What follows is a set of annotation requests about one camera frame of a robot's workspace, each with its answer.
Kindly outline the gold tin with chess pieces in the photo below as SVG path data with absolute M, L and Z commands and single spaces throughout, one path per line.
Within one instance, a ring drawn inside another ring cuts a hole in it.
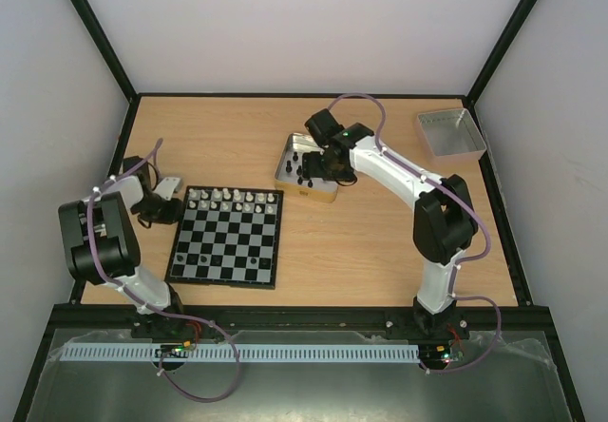
M 305 155 L 320 151 L 313 138 L 301 133 L 291 133 L 283 147 L 275 170 L 275 188 L 285 194 L 324 203 L 334 202 L 338 184 L 323 178 L 314 178 L 306 165 Z

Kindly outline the folding chess board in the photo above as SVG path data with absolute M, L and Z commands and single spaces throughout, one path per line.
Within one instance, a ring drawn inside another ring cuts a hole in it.
M 283 200 L 281 190 L 187 186 L 165 280 L 275 288 Z M 261 259 L 271 261 L 268 269 Z

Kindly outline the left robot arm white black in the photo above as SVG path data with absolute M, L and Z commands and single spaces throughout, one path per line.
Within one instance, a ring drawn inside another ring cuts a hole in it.
M 175 289 L 143 265 L 130 216 L 146 228 L 176 223 L 181 185 L 181 178 L 162 177 L 154 164 L 130 157 L 121 175 L 110 177 L 88 198 L 58 208 L 70 275 L 123 295 L 136 309 L 133 330 L 151 336 L 179 333 L 185 324 L 183 306 Z

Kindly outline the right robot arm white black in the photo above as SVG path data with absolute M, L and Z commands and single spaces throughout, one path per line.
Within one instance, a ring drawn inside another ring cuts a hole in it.
M 338 184 L 364 174 L 413 210 L 412 238 L 423 257 L 422 283 L 413 301 L 416 331 L 433 338 L 454 316 L 454 284 L 478 225 L 464 179 L 443 178 L 392 152 L 370 128 L 345 127 L 324 108 L 305 123 L 316 151 L 302 156 L 301 177 Z

